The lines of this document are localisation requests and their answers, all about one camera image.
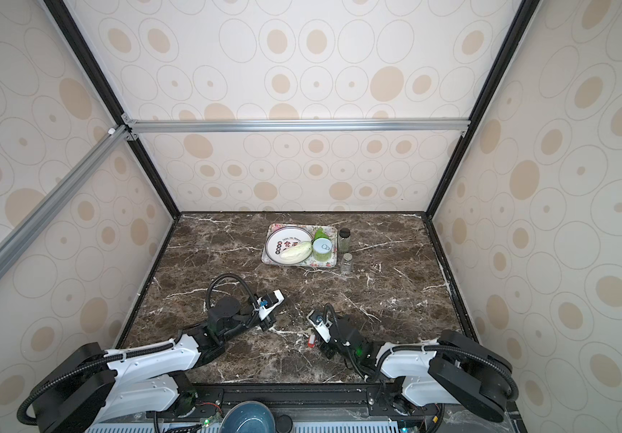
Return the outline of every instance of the black corner post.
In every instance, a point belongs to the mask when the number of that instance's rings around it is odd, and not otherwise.
[[[122,116],[124,114],[123,107],[121,107],[120,102],[118,102],[116,94],[111,89],[107,78],[97,63],[97,59],[95,59],[90,47],[82,37],[80,29],[77,24],[75,24],[75,21],[73,21],[73,17],[71,16],[71,13],[65,3],[62,0],[44,0],[44,3],[47,5],[49,13],[51,13],[51,16],[54,18],[54,21],[56,21],[58,28],[61,30],[61,33],[63,33],[66,41],[68,42],[68,45],[71,50],[73,50],[73,53],[82,65],[82,68],[85,70],[85,74],[87,74],[90,82],[92,82],[92,85],[95,87],[100,98],[109,110],[109,114],[114,119],[114,122],[116,122],[117,125],[125,125],[130,132],[130,125],[126,124],[126,121]],[[169,194],[166,185],[162,182],[157,169],[152,163],[150,156],[145,151],[145,148],[142,146],[140,139],[137,138],[136,135],[132,134],[132,136],[135,137],[135,139],[129,140],[128,145],[133,151],[133,154],[140,163],[142,169],[145,171],[145,174],[147,174],[147,177],[150,179],[155,191],[157,191],[157,194],[162,199],[162,202],[169,211],[169,214],[172,216],[172,219],[176,220],[180,215],[176,203]]]
[[[438,206],[443,201],[443,197],[455,177],[455,173],[458,171],[460,162],[462,161],[464,154],[467,152],[469,144],[471,143],[474,134],[476,134],[479,124],[484,118],[484,114],[486,113],[489,104],[491,104],[491,100],[496,93],[498,85],[503,79],[503,76],[506,74],[506,70],[510,65],[520,41],[522,40],[528,24],[534,16],[534,12],[536,11],[538,4],[539,0],[523,0],[521,2],[515,17],[510,24],[506,38],[503,40],[503,44],[498,51],[498,55],[496,56],[491,71],[489,72],[489,76],[484,83],[484,87],[482,88],[481,93],[479,93],[479,97],[477,98],[474,108],[472,109],[472,113],[469,116],[469,127],[467,128],[467,133],[460,138],[458,144],[455,146],[453,155],[451,156],[450,161],[448,161],[448,165],[443,172],[443,176],[438,182],[436,192],[434,193],[431,202],[428,204],[427,211],[422,217],[424,226],[428,232],[428,237],[433,243],[436,258],[442,266],[443,274],[445,275],[446,282],[448,283],[455,312],[458,314],[460,324],[462,325],[462,332],[474,341],[478,341],[477,336],[474,332],[474,327],[472,326],[469,314],[467,313],[467,308],[464,306],[462,295],[458,289],[458,284],[455,281],[453,271],[450,268],[450,264],[448,264],[445,251],[436,233],[436,228],[433,224],[433,216],[436,214]]]

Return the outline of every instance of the salt shaker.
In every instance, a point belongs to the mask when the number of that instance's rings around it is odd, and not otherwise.
[[[350,234],[348,228],[340,229],[340,234],[337,239],[337,254],[350,252]]]
[[[344,253],[344,255],[342,255],[340,272],[342,274],[350,274],[352,272],[352,255],[350,253]]]

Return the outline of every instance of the patterned wall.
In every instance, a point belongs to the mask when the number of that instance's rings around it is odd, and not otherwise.
[[[131,117],[468,117],[514,0],[67,0]]]
[[[460,132],[144,136],[182,211],[421,211]]]
[[[0,432],[82,344],[113,346],[171,218],[121,144],[0,281]]]
[[[548,0],[436,215],[531,433],[622,433],[622,1]]]
[[[0,0],[0,242],[113,125],[33,0]]]

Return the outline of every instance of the marble countertop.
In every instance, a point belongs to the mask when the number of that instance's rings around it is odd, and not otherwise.
[[[332,225],[352,231],[354,272],[339,268],[283,267],[261,262],[273,222]],[[181,216],[124,347],[160,342],[206,319],[205,290],[217,275],[242,276],[259,296],[282,290],[277,323],[249,330],[224,355],[188,371],[193,382],[360,382],[336,355],[307,346],[306,315],[330,302],[349,314],[370,340],[417,343],[445,329],[459,330],[433,247],[417,214],[399,213],[190,213]],[[242,302],[238,283],[216,287]]]

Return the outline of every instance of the floral tray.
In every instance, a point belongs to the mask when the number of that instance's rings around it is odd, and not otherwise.
[[[279,264],[274,262],[265,251],[265,245],[263,244],[263,263],[266,264],[276,264],[278,266],[308,266],[308,267],[333,267],[337,264],[337,229],[331,226],[314,226],[314,225],[306,225],[306,224],[270,224],[268,228],[268,233],[265,236],[265,239],[270,237],[272,233],[283,228],[283,227],[299,227],[300,229],[304,229],[311,234],[311,237],[315,234],[316,230],[323,229],[327,237],[332,241],[332,254],[330,255],[330,259],[327,262],[319,262],[317,261],[313,254],[311,254],[306,260],[297,264]]]

